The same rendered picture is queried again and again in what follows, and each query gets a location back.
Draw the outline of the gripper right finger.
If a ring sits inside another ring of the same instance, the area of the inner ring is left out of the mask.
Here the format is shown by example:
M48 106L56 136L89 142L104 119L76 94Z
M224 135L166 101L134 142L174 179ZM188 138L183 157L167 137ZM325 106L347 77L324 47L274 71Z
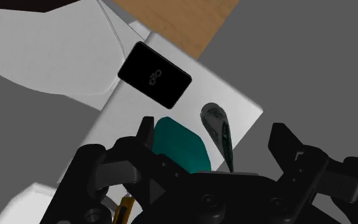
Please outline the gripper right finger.
M339 224L312 202L327 195L351 224L358 224L358 157L342 162L303 144L283 123L272 125L268 149L282 169L271 224Z

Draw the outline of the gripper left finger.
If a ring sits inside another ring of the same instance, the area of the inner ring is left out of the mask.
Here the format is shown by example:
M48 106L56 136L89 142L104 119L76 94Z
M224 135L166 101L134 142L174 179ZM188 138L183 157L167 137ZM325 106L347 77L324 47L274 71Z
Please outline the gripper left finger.
M151 151L154 119L142 119L136 136L119 138L111 149L86 144L75 153L40 224L112 224L102 204L109 187L128 185L142 206L133 224L190 224L179 181L188 175L166 155Z

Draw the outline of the yellow utility knife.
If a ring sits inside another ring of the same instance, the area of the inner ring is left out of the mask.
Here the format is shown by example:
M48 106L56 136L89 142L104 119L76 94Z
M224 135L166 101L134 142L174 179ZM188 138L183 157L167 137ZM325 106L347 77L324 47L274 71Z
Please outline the yellow utility knife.
M135 198L127 193L122 197L119 206L114 212L114 218L112 224L128 224L128 219L132 211Z

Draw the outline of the teal rounded block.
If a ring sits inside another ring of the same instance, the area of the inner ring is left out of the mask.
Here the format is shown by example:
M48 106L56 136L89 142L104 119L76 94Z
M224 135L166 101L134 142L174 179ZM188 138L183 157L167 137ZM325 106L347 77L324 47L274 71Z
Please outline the teal rounded block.
M166 155L192 174L212 170L202 139L167 116L159 119L155 125L152 152Z

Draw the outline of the black phone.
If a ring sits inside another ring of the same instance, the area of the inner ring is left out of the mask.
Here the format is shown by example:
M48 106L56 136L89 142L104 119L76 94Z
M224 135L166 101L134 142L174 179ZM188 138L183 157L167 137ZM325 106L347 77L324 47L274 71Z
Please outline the black phone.
M142 41L136 42L118 71L119 79L172 109L192 77Z

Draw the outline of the dark grey teardrop-shaped tool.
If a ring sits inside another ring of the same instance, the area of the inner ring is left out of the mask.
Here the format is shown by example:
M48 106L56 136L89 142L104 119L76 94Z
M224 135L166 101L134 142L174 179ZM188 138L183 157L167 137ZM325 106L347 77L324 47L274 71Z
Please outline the dark grey teardrop-shaped tool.
M224 109L214 102L209 102L202 107L200 118L210 138L223 156L229 171L234 172L231 130Z

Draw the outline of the brown wooden panel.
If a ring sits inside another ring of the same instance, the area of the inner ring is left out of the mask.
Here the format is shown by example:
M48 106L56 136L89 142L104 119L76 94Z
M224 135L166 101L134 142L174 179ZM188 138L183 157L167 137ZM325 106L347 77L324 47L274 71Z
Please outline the brown wooden panel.
M240 0L111 0L197 59Z

